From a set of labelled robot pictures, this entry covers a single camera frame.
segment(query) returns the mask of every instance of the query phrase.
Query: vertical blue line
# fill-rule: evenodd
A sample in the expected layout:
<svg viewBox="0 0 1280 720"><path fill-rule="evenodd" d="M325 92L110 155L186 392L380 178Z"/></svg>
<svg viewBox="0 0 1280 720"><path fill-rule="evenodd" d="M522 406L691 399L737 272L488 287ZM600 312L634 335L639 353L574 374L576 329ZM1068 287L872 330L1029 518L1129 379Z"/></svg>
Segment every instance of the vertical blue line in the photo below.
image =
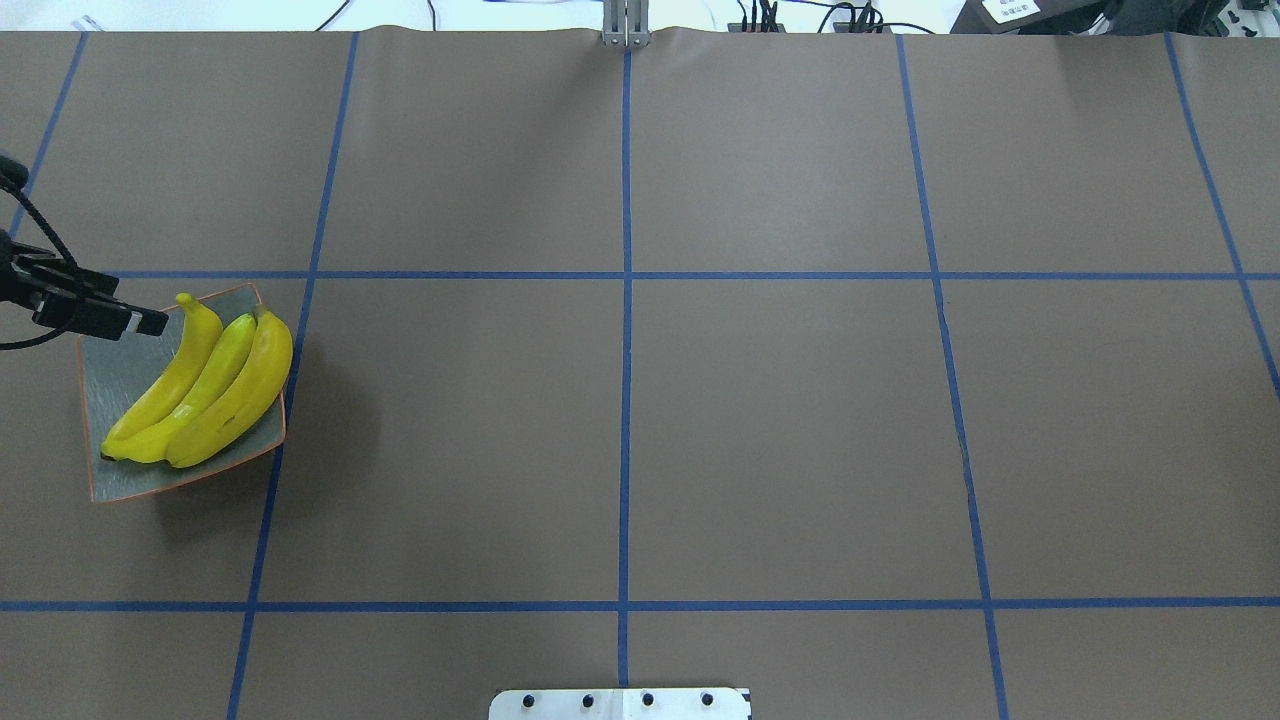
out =
<svg viewBox="0 0 1280 720"><path fill-rule="evenodd" d="M631 601L631 51L622 55L622 423L618 457L618 687L627 667Z"/></svg>
<svg viewBox="0 0 1280 720"><path fill-rule="evenodd" d="M1253 334L1258 338L1258 346L1262 348L1262 360L1267 364L1267 373L1271 375L1271 388L1275 391L1276 397L1280 397L1280 372L1276 370L1276 361L1271 354L1271 343L1267 342L1267 333L1262 329L1262 319L1258 315L1257 305L1253 302L1253 291L1249 290L1249 281L1244 277L1244 264L1240 261L1240 252L1235 247L1231 225L1226 222L1226 210L1222 209L1222 199L1217 193L1217 183L1213 182L1213 173L1208 169L1208 159L1204 156L1203 146L1201 146L1199 132L1196 129L1196 118L1192 117L1192 104L1187 99L1187 86L1183 83L1183 69L1178 63L1178 53L1174 50L1172 33L1165 33L1165 50L1169 53L1169 67L1174 72L1174 85L1178 86L1178 99L1183 104L1183 119L1187 120L1187 132L1192 138L1192 149L1196 150L1196 159L1201 164L1204 186L1208 188L1208 197L1213 202L1213 213L1217 215L1217 227L1222 231L1226 252L1231 256L1231 266L1235 268L1235 277L1240 283L1240 295L1244 296L1244 306L1249 311L1249 322L1253 323Z"/></svg>
<svg viewBox="0 0 1280 720"><path fill-rule="evenodd" d="M302 364L302 347L306 342L307 322L311 318L311 297L315 293L316 272L320 266L320 252L324 246L325 219L329 217L329 196L333 192L333 178L338 170L338 150L342 146L342 128L347 120L347 100L351 97L351 78L356 69L356 49L360 46L360 33L351 35L347 50L347 70L342 79L342 96L338 99L338 119L334 122L333 142L329 147L329 167L325 170L324 190L320 193L320 214L316 218L316 233L311 243L311 264L307 270L307 284L302 293L302 311L298 315L298 329L293 343L293 366L284 391L284 414L293 411L293 391L298 380L298 366ZM257 534L257 550L253 553L253 574L248 583L248 603L244 610L244 624L241 628L239 650L236 653L236 673L232 675L230 698L227 702L227 720L236 720L239 712L241 689L244 685L244 669L248 665L250 641L253 635L253 619L257 615L257 596L262 587L262 565L266 560L266 543L271 534L271 516L275 512L275 493L280 486L280 466L284 462L284 446L275 450L271 461L271 479L266 488L266 502L262 507L262 524Z"/></svg>
<svg viewBox="0 0 1280 720"><path fill-rule="evenodd" d="M54 101L54 111L49 115L49 123L45 126L45 135L40 138L40 147L36 150L36 158L31 161L31 174L27 177L27 196L29 197L36 191L36 178L40 177L40 168L45 164L45 152L49 151L49 143L54 140L54 129L58 127L58 118L63 114L63 105L67 104L67 96L72 91L72 79L76 77L76 70L79 68L79 60L84 55L84 45L88 44L88 33L82 32L79 41L76 42L76 53L72 54L72 64L67 68L67 76L63 78L63 87L58 91L58 100ZM18 228L22 225L22 218L27 214L22 205L13 211L13 220L9 223L9 234L17 240Z"/></svg>
<svg viewBox="0 0 1280 720"><path fill-rule="evenodd" d="M1005 670L1000 661L1000 638L996 634L996 611L991 603L991 582L987 575L987 552L982 542L982 521L978 518L978 493L973 484L973 465L969 461L969 437L965 432L964 409L960 405L960 383L956 380L955 355L951 350L951 328L947 324L946 300L942 296L942 274L938 269L938 251L933 238L933 215L929 211L929 193L924 182L924 160L920 156L920 136L915 126L915 106L911 102L911 77L906 68L906 47L902 36L897 41L897 65L902 76L902 102L906 109L906 127L911 140L911 159L915 164L915 187L920 199L920 220L924 224L924 245L929 254L929 273L933 275L933 304L938 314L938 332L942 337L942 359L947 369L947 389L951 395L951 418L960 445L964 469L965 495L969 503L969 533L973 537L973 556L978 569L978 588L982 592L983 619L987 625L987 652L991 656L991 678L996 689L996 710L1001 720L1009 720L1009 701L1005 694Z"/></svg>

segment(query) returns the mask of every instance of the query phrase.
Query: white label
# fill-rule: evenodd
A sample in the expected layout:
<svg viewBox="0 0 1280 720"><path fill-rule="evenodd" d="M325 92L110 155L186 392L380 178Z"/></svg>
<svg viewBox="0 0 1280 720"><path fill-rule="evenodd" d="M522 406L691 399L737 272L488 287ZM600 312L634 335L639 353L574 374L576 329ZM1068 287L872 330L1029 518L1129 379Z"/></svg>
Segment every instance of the white label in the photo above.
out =
<svg viewBox="0 0 1280 720"><path fill-rule="evenodd" d="M982 0L982 6L1000 24L1011 23L1018 18L1034 15L1039 12L1036 0Z"/></svg>

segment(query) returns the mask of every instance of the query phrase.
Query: square plate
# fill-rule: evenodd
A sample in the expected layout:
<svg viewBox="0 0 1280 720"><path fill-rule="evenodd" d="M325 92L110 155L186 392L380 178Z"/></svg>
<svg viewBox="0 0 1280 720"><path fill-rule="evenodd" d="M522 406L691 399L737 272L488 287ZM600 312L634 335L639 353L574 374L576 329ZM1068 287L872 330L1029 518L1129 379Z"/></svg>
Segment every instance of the square plate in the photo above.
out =
<svg viewBox="0 0 1280 720"><path fill-rule="evenodd" d="M223 324L250 313L262 301L257 288L246 283L200 299L218 313ZM192 468L166 462L140 464L104 460L97 454L106 430L164 372L182 342L182 311L165 309L170 322L160 337L124 333L118 341L82 337L77 343L81 368L81 398L84 409L84 455L88 459L88 491L93 502L115 502L207 478L269 452L284 442L284 393L252 428L211 459Z"/></svg>

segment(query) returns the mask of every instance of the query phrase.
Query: banana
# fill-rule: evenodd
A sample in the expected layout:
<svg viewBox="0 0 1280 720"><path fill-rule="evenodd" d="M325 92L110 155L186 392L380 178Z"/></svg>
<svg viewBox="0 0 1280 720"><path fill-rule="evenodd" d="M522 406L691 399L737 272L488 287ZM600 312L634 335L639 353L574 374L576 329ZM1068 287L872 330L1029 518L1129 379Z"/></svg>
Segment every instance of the banana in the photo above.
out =
<svg viewBox="0 0 1280 720"><path fill-rule="evenodd" d="M209 363L196 378L196 384L182 398L173 413L164 420L142 429L123 439L108 439L102 443L102 455L113 460L133 460L134 462L159 462L169 441L182 428L191 424L201 413L218 400L248 357L253 346L257 320L248 313L232 320L214 346Z"/></svg>
<svg viewBox="0 0 1280 720"><path fill-rule="evenodd" d="M178 305L184 315L178 352L142 397L111 425L104 445L137 434L172 413L196 383L209 354L223 334L223 322L218 313L201 305L189 293L178 293Z"/></svg>
<svg viewBox="0 0 1280 720"><path fill-rule="evenodd" d="M207 410L178 430L165 448L174 468L209 460L256 423L280 393L293 361L293 336L265 306L253 307L257 331L244 368Z"/></svg>

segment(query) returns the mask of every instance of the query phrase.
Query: horizontal blue line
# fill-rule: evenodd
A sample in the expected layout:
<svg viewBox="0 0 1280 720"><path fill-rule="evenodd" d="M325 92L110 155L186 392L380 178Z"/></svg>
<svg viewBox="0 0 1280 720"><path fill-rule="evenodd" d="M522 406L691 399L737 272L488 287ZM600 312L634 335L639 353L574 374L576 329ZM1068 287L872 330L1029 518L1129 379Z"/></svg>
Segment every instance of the horizontal blue line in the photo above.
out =
<svg viewBox="0 0 1280 720"><path fill-rule="evenodd" d="M168 600L0 600L0 612L244 612L244 603Z"/></svg>
<svg viewBox="0 0 1280 720"><path fill-rule="evenodd" d="M259 602L257 612L860 612L902 610L984 610L979 598L942 600L613 600L568 601L367 601ZM1275 596L1047 597L995 598L993 610L1088 610L1143 607L1280 607ZM6 600L0 612L244 612L244 602Z"/></svg>
<svg viewBox="0 0 1280 720"><path fill-rule="evenodd" d="M262 602L259 612L617 612L613 600L532 602Z"/></svg>
<svg viewBox="0 0 1280 720"><path fill-rule="evenodd" d="M992 600L996 610L1137 607L1280 607L1280 597L1060 597Z"/></svg>
<svg viewBox="0 0 1280 720"><path fill-rule="evenodd" d="M122 279L307 279L308 270L108 270ZM622 281L611 270L316 270L316 279L493 279L493 281ZM640 270L635 281L928 281L914 270ZM1076 273L1076 272L941 272L945 281L1280 281L1280 273Z"/></svg>

